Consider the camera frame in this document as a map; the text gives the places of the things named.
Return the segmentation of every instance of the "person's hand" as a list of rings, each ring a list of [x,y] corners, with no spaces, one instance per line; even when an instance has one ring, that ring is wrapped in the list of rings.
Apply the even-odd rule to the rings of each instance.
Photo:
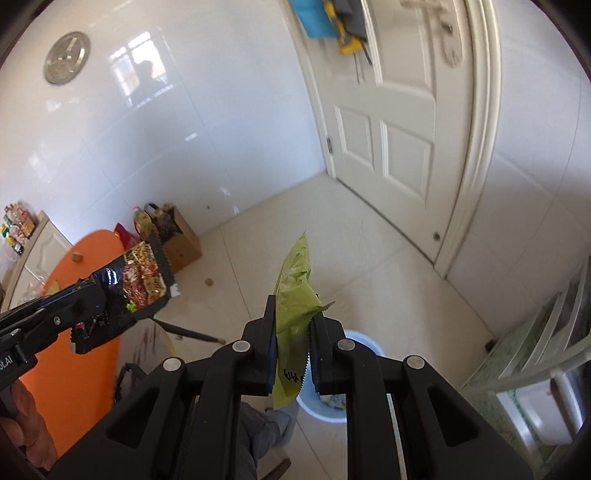
[[[49,470],[57,460],[57,451],[35,399],[20,380],[11,385],[11,393],[17,418],[0,418],[0,425],[16,447],[26,447],[27,458],[33,465]]]

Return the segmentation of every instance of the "wooden cabinet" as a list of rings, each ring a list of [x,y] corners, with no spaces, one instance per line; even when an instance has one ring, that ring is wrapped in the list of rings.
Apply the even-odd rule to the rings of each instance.
[[[45,280],[72,247],[49,217],[41,212],[39,224],[25,247],[25,251],[12,269],[6,296],[0,312],[23,303],[23,294],[38,282]]]

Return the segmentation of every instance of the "door handle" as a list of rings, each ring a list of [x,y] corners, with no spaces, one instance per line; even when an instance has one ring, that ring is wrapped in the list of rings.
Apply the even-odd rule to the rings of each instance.
[[[456,67],[462,62],[462,39],[460,38],[454,0],[400,0],[400,5],[404,8],[424,8],[435,12],[439,16],[443,51],[447,62],[452,67]]]

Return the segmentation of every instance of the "white ceramic tile wall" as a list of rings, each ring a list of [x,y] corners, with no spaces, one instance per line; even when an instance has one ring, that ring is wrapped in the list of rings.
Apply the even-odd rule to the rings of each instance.
[[[495,148],[448,279],[501,335],[591,248],[591,83],[530,0],[495,0],[502,96]]]
[[[45,56],[73,30],[88,62],[49,85]],[[274,0],[54,0],[0,69],[0,118],[0,205],[44,209],[72,242],[149,200],[202,233],[324,170]]]

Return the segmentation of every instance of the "tiled floor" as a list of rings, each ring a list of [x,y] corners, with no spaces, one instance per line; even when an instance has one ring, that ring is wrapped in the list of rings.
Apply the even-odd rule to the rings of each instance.
[[[455,386],[485,357],[492,335],[480,318],[392,226],[326,175],[204,234],[203,258],[177,275],[181,296],[159,318],[239,338],[245,322],[262,315],[282,261],[303,231],[312,286],[323,301],[335,301],[327,315],[345,328],[376,339],[390,357],[422,355]],[[190,339],[175,346],[186,361],[216,349]],[[293,463],[285,480],[346,478],[344,425],[318,422],[300,410],[285,453]]]

